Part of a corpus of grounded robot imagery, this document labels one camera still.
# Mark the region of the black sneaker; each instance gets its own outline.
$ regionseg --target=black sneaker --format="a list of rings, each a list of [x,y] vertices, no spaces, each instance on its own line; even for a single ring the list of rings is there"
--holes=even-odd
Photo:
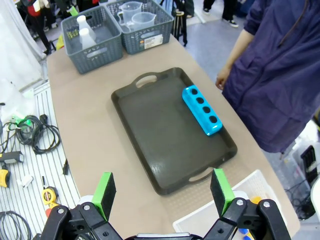
[[[228,23],[231,27],[233,27],[233,28],[239,27],[239,25],[238,25],[233,19],[231,19],[231,20],[226,20],[226,19],[222,18],[222,20],[225,21],[225,22],[227,22],[227,23]]]
[[[210,12],[209,12],[210,10],[209,10],[208,8],[203,8],[202,11],[203,11],[203,13],[206,14],[206,15],[209,15],[209,14],[210,14]]]

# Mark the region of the robotic arm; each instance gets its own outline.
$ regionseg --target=robotic arm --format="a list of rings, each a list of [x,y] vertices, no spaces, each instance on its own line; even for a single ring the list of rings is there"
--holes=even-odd
[[[219,219],[204,238],[189,233],[138,234],[126,240],[231,240],[238,228],[249,229],[256,240],[290,240],[290,235],[277,204],[271,199],[254,204],[234,198],[222,169],[212,172],[210,189]],[[108,222],[116,187],[112,173],[104,173],[92,202],[69,210],[66,206],[52,209],[40,240],[75,240],[92,233],[97,240],[123,240]]]

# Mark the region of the black circle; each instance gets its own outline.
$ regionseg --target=black circle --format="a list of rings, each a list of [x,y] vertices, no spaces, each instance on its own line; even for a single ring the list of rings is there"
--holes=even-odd
[[[215,116],[210,116],[209,117],[210,122],[212,122],[213,124],[215,124],[217,122],[217,118]]]
[[[207,107],[207,106],[204,106],[202,109],[206,114],[210,113],[210,111],[211,111],[210,107]]]
[[[196,94],[198,94],[198,91],[197,91],[196,89],[192,88],[192,89],[191,89],[191,93],[192,93],[193,95],[196,95]]]
[[[78,230],[83,230],[83,229],[85,229],[85,227],[82,226],[82,225],[78,225],[78,226],[76,226],[76,228],[77,228]]]
[[[197,97],[196,101],[198,102],[198,104],[203,104],[205,102],[202,97]]]
[[[251,225],[251,221],[250,220],[245,220],[243,224],[244,225]]]

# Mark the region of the black plug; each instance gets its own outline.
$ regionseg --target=black plug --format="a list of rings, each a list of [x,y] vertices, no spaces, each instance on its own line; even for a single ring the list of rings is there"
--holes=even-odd
[[[45,114],[42,114],[40,116],[40,122],[43,123],[43,124],[48,124],[48,116],[45,115]]]

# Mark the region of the white corrugated surface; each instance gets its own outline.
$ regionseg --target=white corrugated surface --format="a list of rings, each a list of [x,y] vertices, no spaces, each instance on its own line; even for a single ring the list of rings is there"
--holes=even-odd
[[[35,115],[40,116],[46,114],[48,123],[57,126],[54,107],[52,103],[50,84],[47,82],[40,87],[34,89]],[[40,140],[40,147],[48,147],[53,136],[45,134]],[[26,219],[31,228],[32,236],[41,233],[47,220],[41,193],[43,190],[42,176],[45,177],[45,184],[55,187],[58,192],[57,203],[74,208],[78,203],[80,196],[69,171],[68,175],[62,174],[62,168],[65,164],[65,153],[62,144],[57,149],[47,154],[35,155],[32,148],[21,145],[17,140],[11,141],[8,150],[21,151],[24,155],[23,163],[7,164],[8,170],[11,172],[9,187],[0,187],[0,212],[15,211]],[[18,186],[17,179],[21,179],[25,175],[32,175],[31,184],[23,188]],[[27,239],[26,229],[22,239]],[[0,239],[7,239],[4,236],[15,239],[16,229],[12,220],[6,217],[4,224],[0,224]]]

